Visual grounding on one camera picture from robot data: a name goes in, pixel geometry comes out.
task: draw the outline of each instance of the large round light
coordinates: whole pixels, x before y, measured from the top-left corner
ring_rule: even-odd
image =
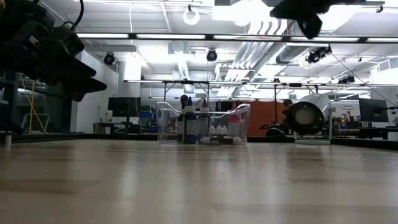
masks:
[[[287,115],[287,122],[299,134],[316,134],[322,130],[330,113],[327,95],[313,93],[293,104]]]
[[[193,18],[188,19],[188,13],[189,12],[193,12],[195,15],[193,15]],[[199,22],[200,19],[200,15],[199,15],[199,11],[198,9],[195,8],[191,8],[191,11],[189,11],[188,9],[185,10],[185,12],[182,14],[182,19],[184,20],[184,22],[188,25],[195,25]]]

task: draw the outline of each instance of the blue bottle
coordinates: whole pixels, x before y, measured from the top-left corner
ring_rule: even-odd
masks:
[[[188,105],[184,109],[184,134],[183,142],[185,144],[197,143],[197,116],[195,106],[192,106],[192,99],[188,99]]]

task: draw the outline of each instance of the computer monitor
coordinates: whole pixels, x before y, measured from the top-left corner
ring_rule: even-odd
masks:
[[[108,110],[113,112],[114,117],[138,117],[141,110],[141,98],[109,97]]]
[[[359,99],[361,121],[388,122],[387,102],[385,100]]]

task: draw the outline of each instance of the security camera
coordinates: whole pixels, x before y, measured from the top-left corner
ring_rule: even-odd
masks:
[[[113,52],[106,53],[104,57],[104,63],[107,65],[114,65],[118,60],[114,57]]]
[[[207,53],[207,61],[208,62],[214,62],[217,60],[217,53],[215,49],[210,49],[209,52]]]

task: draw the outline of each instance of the ceiling light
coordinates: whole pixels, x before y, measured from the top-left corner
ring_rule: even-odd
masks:
[[[77,36],[82,39],[128,39],[128,34],[99,34],[99,33],[91,33],[91,34],[79,34]]]
[[[123,80],[123,82],[129,82],[129,83],[163,83],[163,81],[160,81],[160,80]]]
[[[184,0],[168,0],[168,1],[156,1],[156,0],[85,0],[85,2],[99,2],[105,4],[166,4],[166,5],[178,5],[186,6],[188,3],[192,6],[201,6],[201,1],[184,1]]]
[[[398,38],[369,38],[366,42],[397,43]]]
[[[280,41],[282,37],[261,35],[214,35],[215,40],[256,40],[256,41]]]
[[[188,19],[188,13],[194,13],[193,18]],[[199,11],[198,9],[195,8],[191,8],[190,6],[188,7],[188,9],[186,9],[184,11],[184,13],[182,14],[182,19],[184,20],[184,23],[188,24],[188,25],[195,25],[199,22],[200,20],[200,15],[199,15]]]
[[[209,82],[209,84],[242,85],[243,82]]]
[[[305,59],[308,63],[317,63],[326,55],[332,53],[331,47],[319,47],[316,50],[310,51],[310,55]]]
[[[137,34],[138,39],[183,39],[204,40],[205,35],[196,34]]]
[[[313,43],[286,43],[291,47],[327,47],[328,44],[313,44]]]
[[[359,37],[316,37],[308,40],[306,37],[291,37],[290,41],[297,42],[352,42],[355,43],[359,40]]]

